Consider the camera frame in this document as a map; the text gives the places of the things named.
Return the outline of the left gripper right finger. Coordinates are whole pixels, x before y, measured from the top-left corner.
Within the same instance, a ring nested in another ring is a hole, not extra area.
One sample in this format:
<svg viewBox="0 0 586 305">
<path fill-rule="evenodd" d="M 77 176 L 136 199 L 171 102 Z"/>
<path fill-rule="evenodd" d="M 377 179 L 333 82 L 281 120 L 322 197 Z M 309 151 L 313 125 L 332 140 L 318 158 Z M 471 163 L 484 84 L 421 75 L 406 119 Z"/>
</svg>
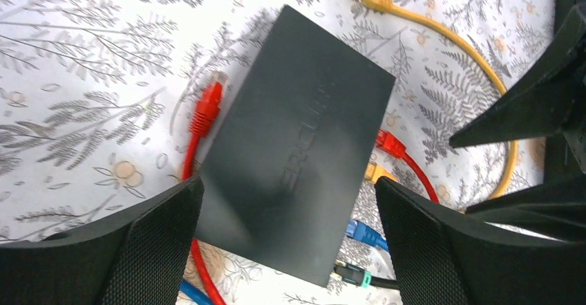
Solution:
<svg viewBox="0 0 586 305">
<path fill-rule="evenodd" d="M 487 223 L 389 178 L 375 194 L 404 304 L 585 303 L 585 240 Z"/>
</svg>

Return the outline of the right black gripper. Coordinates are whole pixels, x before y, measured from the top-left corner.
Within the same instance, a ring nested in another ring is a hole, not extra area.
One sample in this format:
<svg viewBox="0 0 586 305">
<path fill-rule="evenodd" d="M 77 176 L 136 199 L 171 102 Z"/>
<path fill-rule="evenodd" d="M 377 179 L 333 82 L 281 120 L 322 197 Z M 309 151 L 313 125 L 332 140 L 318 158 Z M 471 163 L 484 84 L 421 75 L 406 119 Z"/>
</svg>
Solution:
<svg viewBox="0 0 586 305">
<path fill-rule="evenodd" d="M 554 32 L 524 76 L 449 143 L 457 148 L 552 136 L 546 140 L 546 183 L 472 205 L 465 214 L 584 241 L 585 0 L 556 0 Z"/>
</svg>

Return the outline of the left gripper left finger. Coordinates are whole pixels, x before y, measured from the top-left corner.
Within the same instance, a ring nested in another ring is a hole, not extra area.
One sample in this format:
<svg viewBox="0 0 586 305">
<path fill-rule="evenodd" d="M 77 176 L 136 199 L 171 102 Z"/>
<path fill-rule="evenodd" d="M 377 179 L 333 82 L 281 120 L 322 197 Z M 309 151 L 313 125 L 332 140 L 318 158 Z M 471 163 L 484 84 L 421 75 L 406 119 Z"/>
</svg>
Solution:
<svg viewBox="0 0 586 305">
<path fill-rule="evenodd" d="M 2 245 L 1 303 L 174 304 L 203 194 L 193 177 L 42 241 Z"/>
</svg>

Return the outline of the black network switch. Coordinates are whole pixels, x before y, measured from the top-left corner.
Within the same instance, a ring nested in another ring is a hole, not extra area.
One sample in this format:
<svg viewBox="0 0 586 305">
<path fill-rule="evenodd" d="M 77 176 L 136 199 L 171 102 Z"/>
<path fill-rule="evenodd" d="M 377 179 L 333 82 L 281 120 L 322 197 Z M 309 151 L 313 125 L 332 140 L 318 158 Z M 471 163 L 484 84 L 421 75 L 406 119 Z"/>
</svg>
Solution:
<svg viewBox="0 0 586 305">
<path fill-rule="evenodd" d="M 200 168 L 197 240 L 326 286 L 394 85 L 284 6 Z"/>
</svg>

